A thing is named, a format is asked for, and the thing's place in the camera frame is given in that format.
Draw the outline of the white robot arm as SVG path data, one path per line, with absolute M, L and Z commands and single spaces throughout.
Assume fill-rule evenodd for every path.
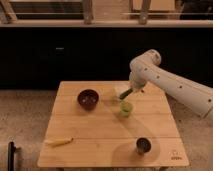
M 184 104 L 200 117 L 213 123 L 213 88 L 178 76 L 159 67 L 161 55 L 150 49 L 130 62 L 129 81 L 135 91 L 151 82 Z

